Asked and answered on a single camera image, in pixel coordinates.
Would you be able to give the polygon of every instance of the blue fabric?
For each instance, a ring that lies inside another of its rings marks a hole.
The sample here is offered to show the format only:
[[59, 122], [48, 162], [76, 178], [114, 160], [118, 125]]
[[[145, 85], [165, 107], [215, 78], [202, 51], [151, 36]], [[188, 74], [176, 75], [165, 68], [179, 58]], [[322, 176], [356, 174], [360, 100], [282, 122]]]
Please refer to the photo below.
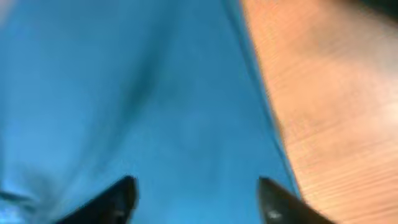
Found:
[[237, 1], [18, 1], [0, 41], [3, 215], [126, 174], [137, 224], [260, 223], [260, 175], [297, 194]]

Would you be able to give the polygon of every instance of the wood grain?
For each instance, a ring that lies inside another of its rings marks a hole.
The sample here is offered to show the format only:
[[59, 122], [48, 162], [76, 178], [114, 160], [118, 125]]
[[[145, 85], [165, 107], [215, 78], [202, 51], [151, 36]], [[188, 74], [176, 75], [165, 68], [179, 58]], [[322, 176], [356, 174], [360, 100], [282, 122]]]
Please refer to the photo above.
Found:
[[398, 24], [354, 1], [243, 0], [307, 202], [398, 223]]

